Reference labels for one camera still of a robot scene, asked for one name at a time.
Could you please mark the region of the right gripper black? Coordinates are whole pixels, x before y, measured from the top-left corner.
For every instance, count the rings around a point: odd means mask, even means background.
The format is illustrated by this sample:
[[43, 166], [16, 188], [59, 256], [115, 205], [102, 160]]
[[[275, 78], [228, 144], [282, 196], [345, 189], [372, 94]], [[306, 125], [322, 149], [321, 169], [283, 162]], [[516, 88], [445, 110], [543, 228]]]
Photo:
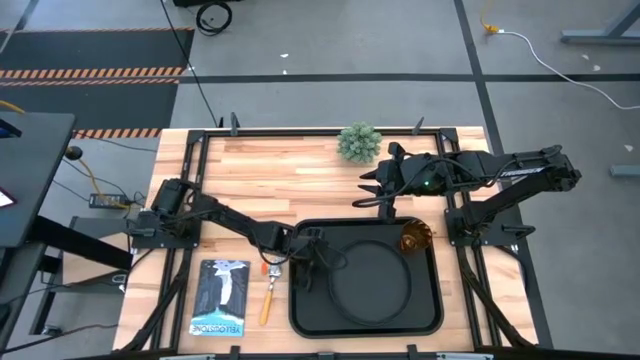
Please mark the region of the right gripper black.
[[430, 153], [410, 154], [399, 143], [388, 147], [391, 158], [380, 161], [375, 170], [359, 176], [376, 180], [379, 185], [359, 185], [378, 198], [378, 215], [391, 219], [396, 215], [398, 196], [441, 196], [446, 192], [446, 164], [443, 158]]

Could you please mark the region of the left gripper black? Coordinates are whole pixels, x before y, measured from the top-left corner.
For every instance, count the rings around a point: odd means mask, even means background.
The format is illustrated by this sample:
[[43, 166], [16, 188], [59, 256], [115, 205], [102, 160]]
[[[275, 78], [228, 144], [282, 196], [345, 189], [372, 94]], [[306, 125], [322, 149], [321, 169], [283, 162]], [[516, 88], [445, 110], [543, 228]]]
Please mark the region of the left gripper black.
[[346, 259], [343, 250], [328, 245], [320, 228], [305, 229], [294, 235], [287, 255], [293, 286], [306, 291], [312, 288], [315, 272], [329, 274], [341, 269], [340, 262], [330, 262], [329, 259]]

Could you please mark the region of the black round plate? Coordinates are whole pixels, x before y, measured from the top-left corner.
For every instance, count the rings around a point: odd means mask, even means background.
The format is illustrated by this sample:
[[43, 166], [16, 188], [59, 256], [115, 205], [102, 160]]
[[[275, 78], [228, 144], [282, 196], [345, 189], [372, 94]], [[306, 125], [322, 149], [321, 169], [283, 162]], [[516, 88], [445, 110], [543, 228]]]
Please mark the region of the black round plate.
[[364, 327], [380, 327], [400, 316], [413, 293], [404, 257], [371, 239], [359, 239], [341, 252], [344, 263], [328, 275], [329, 296], [340, 315]]

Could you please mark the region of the amber translucent cup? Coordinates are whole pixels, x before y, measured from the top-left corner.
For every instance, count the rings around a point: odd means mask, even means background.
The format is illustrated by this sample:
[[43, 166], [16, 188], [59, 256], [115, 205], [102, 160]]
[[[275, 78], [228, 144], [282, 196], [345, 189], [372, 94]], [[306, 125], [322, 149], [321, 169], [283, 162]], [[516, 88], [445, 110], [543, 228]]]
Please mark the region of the amber translucent cup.
[[404, 253], [425, 250], [432, 246], [431, 228], [421, 220], [414, 219], [405, 223], [399, 240], [399, 249]]

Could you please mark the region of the spoon with yellow handle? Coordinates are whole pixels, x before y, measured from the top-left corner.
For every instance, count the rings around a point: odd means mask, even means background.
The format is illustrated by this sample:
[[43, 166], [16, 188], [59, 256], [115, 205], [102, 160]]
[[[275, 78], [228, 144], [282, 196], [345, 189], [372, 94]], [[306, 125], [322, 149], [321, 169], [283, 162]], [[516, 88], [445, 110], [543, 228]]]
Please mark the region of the spoon with yellow handle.
[[267, 291], [264, 297], [264, 301], [263, 301], [263, 305], [262, 305], [262, 309], [259, 317], [260, 326], [264, 326], [268, 322], [271, 303], [272, 303], [273, 294], [274, 294], [275, 283], [280, 278], [281, 275], [282, 275], [282, 268], [280, 265], [269, 265], [268, 275], [266, 275], [269, 278], [269, 284], [267, 287]]

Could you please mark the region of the black rectangular tray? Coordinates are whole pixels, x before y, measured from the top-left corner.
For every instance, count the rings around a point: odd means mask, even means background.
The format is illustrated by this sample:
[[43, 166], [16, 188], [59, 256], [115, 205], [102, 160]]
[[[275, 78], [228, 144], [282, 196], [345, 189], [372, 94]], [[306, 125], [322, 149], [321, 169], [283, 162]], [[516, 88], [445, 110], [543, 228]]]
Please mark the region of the black rectangular tray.
[[336, 218], [298, 223], [296, 230], [322, 229], [329, 244], [339, 249], [359, 239], [391, 245], [409, 264], [413, 293], [404, 312], [394, 321], [380, 327], [364, 327], [343, 318], [334, 307], [328, 291], [329, 274], [315, 272], [312, 288], [306, 291], [293, 286], [289, 271], [289, 321], [294, 331], [310, 339], [422, 336], [437, 331], [444, 313], [434, 249], [431, 246], [411, 253], [399, 249], [403, 225], [414, 219]]

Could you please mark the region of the small green artificial plant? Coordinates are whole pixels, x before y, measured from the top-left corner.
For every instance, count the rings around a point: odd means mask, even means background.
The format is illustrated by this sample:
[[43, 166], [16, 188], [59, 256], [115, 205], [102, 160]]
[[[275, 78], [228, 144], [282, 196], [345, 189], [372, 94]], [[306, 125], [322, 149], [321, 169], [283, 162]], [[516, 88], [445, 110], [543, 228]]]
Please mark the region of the small green artificial plant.
[[368, 164], [380, 153], [382, 135], [373, 126], [361, 122], [342, 129], [337, 140], [337, 153], [343, 160]]

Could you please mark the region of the Yellowstone waterfall postcard book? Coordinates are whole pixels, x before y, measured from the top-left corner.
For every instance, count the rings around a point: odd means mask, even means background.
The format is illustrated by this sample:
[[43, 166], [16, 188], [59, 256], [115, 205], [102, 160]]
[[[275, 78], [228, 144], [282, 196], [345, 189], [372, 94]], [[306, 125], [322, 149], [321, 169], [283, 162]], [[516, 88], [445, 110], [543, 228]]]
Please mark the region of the Yellowstone waterfall postcard book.
[[189, 333], [194, 336], [244, 335], [250, 263], [203, 260]]

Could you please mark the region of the black power adapter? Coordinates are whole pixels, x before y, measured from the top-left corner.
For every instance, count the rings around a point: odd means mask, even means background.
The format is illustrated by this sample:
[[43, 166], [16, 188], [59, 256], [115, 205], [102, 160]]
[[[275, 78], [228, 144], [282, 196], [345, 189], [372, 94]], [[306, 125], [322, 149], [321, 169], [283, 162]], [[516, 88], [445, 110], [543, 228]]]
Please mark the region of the black power adapter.
[[121, 194], [91, 193], [88, 201], [90, 208], [125, 210], [129, 208], [129, 201]]

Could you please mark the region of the grey metal table leg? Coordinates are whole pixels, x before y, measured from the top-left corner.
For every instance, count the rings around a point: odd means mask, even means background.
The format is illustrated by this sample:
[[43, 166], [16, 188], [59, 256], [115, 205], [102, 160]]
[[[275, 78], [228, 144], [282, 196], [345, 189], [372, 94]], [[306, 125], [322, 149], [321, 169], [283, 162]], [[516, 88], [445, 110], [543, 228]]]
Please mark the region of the grey metal table leg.
[[600, 30], [563, 30], [564, 44], [640, 46], [640, 32], [628, 34], [629, 28], [640, 20], [640, 0], [625, 10], [616, 20]]

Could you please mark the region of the black hazard-striped floor mat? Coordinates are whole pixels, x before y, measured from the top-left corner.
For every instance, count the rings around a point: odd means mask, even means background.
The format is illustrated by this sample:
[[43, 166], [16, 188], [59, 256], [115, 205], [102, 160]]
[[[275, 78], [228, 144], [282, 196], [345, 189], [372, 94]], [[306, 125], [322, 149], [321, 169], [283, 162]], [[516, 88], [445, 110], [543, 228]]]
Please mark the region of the black hazard-striped floor mat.
[[27, 112], [76, 116], [78, 138], [155, 138], [170, 126], [170, 79], [0, 82], [0, 100]]
[[189, 27], [20, 31], [0, 53], [0, 79], [178, 76], [193, 37]]

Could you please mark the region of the dark grey desk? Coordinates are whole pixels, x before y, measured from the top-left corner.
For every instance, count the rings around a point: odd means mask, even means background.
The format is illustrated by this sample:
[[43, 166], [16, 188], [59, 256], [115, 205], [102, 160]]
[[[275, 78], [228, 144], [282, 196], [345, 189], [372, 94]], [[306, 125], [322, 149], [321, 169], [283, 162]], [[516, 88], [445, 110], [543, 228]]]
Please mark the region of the dark grey desk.
[[0, 112], [21, 131], [0, 139], [0, 190], [15, 203], [0, 208], [0, 248], [21, 246], [38, 216], [70, 141], [76, 116], [62, 113]]

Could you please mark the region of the black desk support frame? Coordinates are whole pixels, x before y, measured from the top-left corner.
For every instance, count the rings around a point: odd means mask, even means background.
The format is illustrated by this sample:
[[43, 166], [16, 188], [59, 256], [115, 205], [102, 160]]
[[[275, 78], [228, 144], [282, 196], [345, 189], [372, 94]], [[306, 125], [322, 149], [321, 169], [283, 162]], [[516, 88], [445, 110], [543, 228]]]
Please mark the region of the black desk support frame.
[[131, 269], [129, 252], [37, 216], [28, 227], [26, 242], [9, 248], [0, 262], [0, 327], [19, 316], [48, 246], [119, 270]]

